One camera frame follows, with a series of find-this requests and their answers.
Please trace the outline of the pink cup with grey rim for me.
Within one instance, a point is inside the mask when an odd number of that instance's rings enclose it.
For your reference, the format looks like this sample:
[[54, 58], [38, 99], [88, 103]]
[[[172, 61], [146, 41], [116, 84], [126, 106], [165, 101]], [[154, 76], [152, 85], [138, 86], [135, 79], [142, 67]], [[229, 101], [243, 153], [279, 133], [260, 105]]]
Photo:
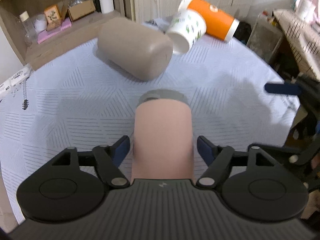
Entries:
[[156, 89], [139, 98], [131, 179], [194, 179], [193, 122], [184, 94]]

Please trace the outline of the orange paper cup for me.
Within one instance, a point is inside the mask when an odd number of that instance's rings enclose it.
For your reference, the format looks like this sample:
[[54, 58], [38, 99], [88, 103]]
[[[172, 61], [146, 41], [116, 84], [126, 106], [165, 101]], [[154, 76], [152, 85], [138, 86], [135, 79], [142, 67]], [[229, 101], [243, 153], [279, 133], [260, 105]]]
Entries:
[[239, 26], [239, 21], [205, 0], [181, 0], [179, 10], [194, 10], [205, 20], [206, 33], [217, 39], [229, 42]]

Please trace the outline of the taupe beige cup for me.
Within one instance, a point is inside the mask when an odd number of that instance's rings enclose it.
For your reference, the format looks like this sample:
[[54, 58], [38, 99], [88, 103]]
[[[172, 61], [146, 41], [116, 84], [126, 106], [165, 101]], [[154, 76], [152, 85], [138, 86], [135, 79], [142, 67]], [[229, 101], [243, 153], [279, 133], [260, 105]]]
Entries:
[[173, 54], [167, 35], [124, 17], [102, 25], [97, 47], [101, 56], [142, 81], [159, 77]]

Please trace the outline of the white paper cup green print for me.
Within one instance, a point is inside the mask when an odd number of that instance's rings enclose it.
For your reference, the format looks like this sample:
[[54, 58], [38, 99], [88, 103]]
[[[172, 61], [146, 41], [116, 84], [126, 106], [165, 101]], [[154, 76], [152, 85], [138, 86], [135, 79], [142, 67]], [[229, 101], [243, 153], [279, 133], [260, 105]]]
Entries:
[[173, 53], [187, 53], [207, 30], [204, 18], [194, 10], [180, 10], [172, 18], [166, 35], [172, 40]]

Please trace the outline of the white patterned tablecloth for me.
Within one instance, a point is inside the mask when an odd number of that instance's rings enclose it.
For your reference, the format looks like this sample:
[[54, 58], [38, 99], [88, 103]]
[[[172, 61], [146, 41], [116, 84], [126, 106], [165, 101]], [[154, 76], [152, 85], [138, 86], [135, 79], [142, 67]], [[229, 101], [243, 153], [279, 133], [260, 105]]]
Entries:
[[295, 96], [265, 92], [281, 77], [236, 39], [204, 35], [143, 82], [86, 42], [33, 72], [1, 100], [1, 172], [12, 212], [24, 217], [18, 186], [61, 150], [81, 151], [133, 133], [139, 98], [154, 89], [187, 97], [194, 136], [245, 150], [253, 142], [283, 145], [300, 106]]

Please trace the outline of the white tissue packs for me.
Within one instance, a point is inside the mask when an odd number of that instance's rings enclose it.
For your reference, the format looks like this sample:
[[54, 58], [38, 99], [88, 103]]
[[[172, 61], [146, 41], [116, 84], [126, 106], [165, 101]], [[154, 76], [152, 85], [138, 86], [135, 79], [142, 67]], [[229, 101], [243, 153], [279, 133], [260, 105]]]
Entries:
[[11, 95], [14, 98], [16, 93], [22, 89], [23, 84], [30, 77], [32, 72], [31, 65], [27, 64], [12, 77], [4, 81], [1, 84], [0, 100], [4, 100], [7, 95]]

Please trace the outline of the pink flat box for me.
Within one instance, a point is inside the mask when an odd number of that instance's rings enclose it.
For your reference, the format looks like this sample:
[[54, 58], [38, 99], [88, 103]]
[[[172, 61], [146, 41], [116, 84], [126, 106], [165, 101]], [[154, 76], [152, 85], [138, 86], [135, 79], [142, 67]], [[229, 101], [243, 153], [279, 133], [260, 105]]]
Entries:
[[50, 31], [42, 31], [38, 34], [38, 38], [37, 38], [37, 43], [41, 44], [42, 42], [44, 42], [45, 40], [59, 34], [60, 32], [70, 28], [72, 26], [72, 22], [69, 18], [66, 18], [63, 23], [61, 24], [61, 26], [50, 30]]

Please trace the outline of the clear bottle beige cap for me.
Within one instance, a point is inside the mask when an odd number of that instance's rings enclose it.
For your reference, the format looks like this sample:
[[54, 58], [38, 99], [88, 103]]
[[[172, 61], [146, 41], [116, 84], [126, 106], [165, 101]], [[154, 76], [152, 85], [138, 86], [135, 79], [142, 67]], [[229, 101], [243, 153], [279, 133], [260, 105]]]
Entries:
[[37, 40], [37, 32], [27, 11], [20, 14], [20, 20], [26, 32], [25, 42], [27, 46], [31, 46]]

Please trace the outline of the small cardboard box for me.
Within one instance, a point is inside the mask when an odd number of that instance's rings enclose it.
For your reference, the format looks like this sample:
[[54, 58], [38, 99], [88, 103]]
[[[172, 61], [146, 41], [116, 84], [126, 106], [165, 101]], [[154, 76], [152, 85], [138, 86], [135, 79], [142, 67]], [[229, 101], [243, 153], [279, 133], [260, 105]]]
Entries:
[[93, 0], [84, 0], [78, 4], [68, 7], [68, 15], [72, 22], [77, 21], [95, 12]]

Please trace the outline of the orange floral small box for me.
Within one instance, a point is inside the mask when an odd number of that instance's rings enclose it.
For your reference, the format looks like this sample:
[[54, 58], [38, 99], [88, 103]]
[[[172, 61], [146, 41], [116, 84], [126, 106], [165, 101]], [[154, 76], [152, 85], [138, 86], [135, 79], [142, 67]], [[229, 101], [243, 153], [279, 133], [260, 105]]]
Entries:
[[46, 16], [48, 24], [51, 24], [51, 23], [60, 24], [61, 16], [60, 16], [60, 11], [57, 4], [46, 8], [43, 13]]

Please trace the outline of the white small jar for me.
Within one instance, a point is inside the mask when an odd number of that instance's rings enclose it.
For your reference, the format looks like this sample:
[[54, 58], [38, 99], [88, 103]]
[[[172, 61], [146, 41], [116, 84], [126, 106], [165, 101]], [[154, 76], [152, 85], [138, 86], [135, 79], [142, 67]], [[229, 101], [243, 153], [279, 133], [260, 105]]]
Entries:
[[35, 18], [35, 22], [34, 22], [34, 27], [35, 27], [36, 32], [40, 33], [42, 31], [46, 30], [47, 25], [48, 25], [48, 22], [47, 22], [45, 14], [37, 15], [37, 17]]

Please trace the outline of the wooden bookshelf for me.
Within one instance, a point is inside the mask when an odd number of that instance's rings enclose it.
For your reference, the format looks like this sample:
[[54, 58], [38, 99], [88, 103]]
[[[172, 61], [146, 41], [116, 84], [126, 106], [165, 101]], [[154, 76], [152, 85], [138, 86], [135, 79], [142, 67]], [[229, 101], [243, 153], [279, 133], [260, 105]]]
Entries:
[[124, 15], [124, 0], [1, 0], [4, 35], [21, 64], [34, 70]]

